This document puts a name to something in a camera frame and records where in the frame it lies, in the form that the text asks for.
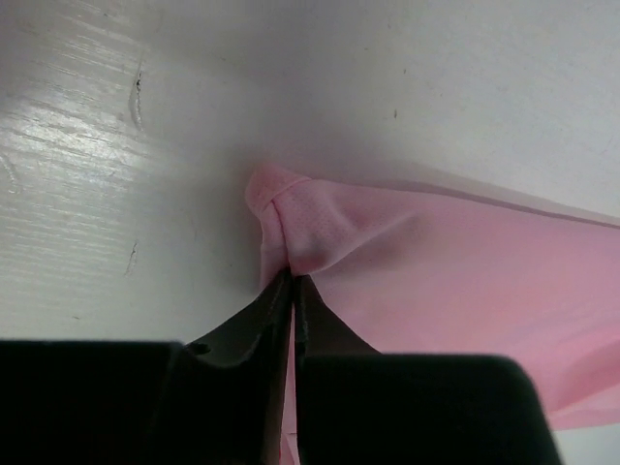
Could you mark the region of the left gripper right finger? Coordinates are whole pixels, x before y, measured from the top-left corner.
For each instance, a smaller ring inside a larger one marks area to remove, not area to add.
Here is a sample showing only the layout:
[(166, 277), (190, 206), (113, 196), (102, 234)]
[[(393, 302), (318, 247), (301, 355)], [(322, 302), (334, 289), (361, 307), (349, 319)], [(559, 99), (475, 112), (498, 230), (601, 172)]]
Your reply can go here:
[(297, 357), (378, 353), (325, 304), (309, 275), (294, 279), (294, 350)]

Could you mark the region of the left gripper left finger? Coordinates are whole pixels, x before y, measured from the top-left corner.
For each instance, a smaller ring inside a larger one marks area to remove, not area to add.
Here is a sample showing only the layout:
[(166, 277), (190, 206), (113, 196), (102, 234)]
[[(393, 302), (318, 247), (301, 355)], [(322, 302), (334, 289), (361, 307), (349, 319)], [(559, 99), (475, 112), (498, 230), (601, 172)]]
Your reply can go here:
[(192, 428), (206, 464), (277, 464), (294, 278), (284, 268), (243, 310), (187, 345), (199, 363)]

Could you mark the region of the pink t-shirt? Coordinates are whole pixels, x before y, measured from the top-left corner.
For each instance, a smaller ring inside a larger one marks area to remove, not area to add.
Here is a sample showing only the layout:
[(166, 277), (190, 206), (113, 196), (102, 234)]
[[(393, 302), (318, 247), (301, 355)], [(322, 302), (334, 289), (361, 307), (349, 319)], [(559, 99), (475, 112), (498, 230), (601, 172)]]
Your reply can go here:
[(619, 231), (459, 197), (256, 170), (261, 280), (310, 275), (384, 353), (510, 357), (550, 425), (619, 420)]

